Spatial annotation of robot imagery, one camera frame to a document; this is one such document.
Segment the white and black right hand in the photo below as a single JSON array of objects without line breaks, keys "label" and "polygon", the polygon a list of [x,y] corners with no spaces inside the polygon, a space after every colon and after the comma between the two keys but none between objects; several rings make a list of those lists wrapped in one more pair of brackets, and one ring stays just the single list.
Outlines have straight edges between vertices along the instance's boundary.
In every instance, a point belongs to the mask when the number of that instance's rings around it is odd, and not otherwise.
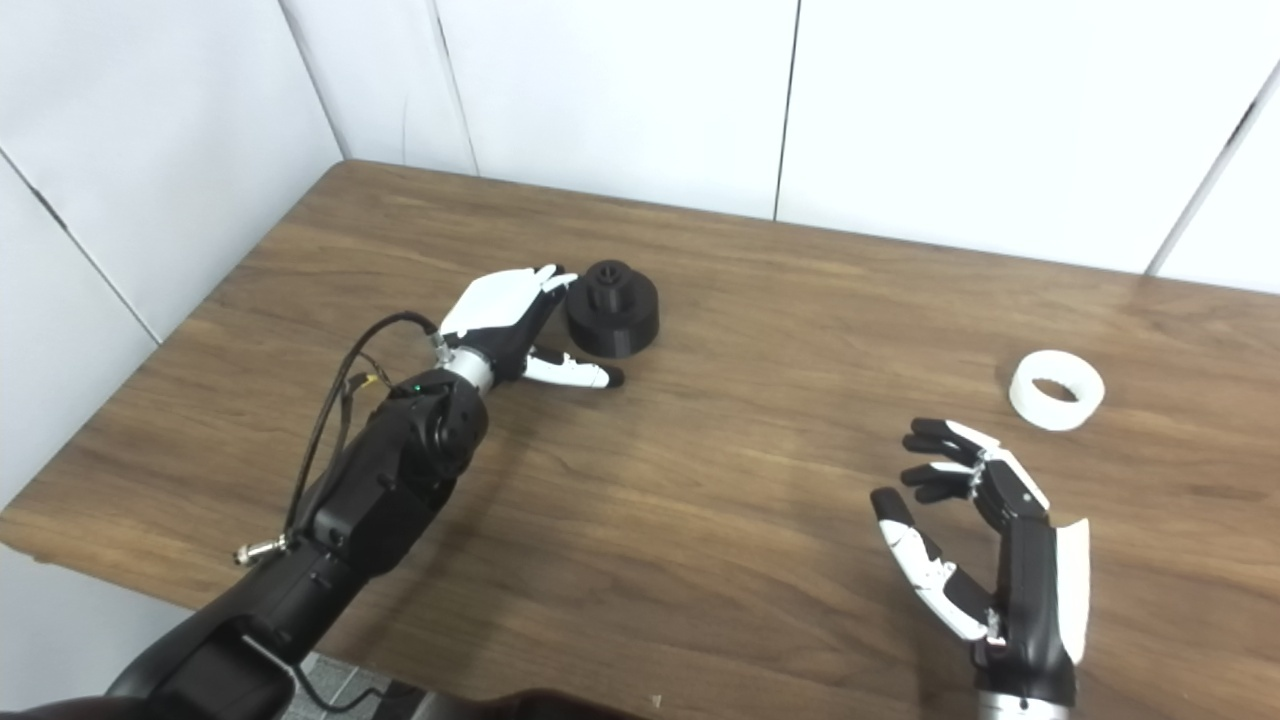
[{"label": "white and black right hand", "polygon": [[1068,719],[1091,615],[1091,525],[1056,527],[1048,497],[995,437],[959,421],[916,418],[902,446],[931,461],[901,473],[919,503],[963,500],[998,537],[993,588],[948,560],[916,524],[902,491],[870,505],[916,597],[963,641],[982,719]]}]

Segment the white and black left hand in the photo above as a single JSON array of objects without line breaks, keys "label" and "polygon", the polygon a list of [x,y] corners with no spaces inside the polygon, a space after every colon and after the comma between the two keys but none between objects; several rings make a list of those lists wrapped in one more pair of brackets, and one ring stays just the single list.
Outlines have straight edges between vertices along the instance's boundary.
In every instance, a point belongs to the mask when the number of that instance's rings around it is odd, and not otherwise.
[{"label": "white and black left hand", "polygon": [[579,278],[562,265],[494,272],[472,281],[440,327],[451,356],[442,366],[481,396],[518,379],[611,389],[625,384],[617,366],[543,347],[538,336]]}]

